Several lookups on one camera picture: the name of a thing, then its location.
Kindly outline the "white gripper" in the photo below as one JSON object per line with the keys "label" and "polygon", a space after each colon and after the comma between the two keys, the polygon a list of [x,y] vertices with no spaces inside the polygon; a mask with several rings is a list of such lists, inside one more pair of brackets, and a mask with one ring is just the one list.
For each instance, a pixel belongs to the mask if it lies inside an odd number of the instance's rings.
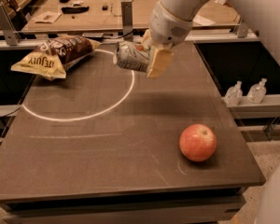
{"label": "white gripper", "polygon": [[152,46],[153,40],[159,44],[176,46],[185,40],[191,28],[192,21],[175,17],[161,2],[156,4],[150,16],[149,29],[141,41],[141,45],[148,51],[148,78],[160,77],[174,57],[171,49]]}

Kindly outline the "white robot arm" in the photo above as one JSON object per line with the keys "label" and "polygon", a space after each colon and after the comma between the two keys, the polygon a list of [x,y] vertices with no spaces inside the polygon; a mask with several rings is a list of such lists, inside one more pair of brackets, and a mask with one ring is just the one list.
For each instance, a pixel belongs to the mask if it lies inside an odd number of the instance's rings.
{"label": "white robot arm", "polygon": [[[189,32],[193,18],[208,1],[160,0],[150,17],[145,40],[155,47],[170,48],[180,44],[186,36],[176,35],[174,28]],[[280,65],[280,0],[228,1]],[[254,224],[280,224],[280,164],[262,193]]]}

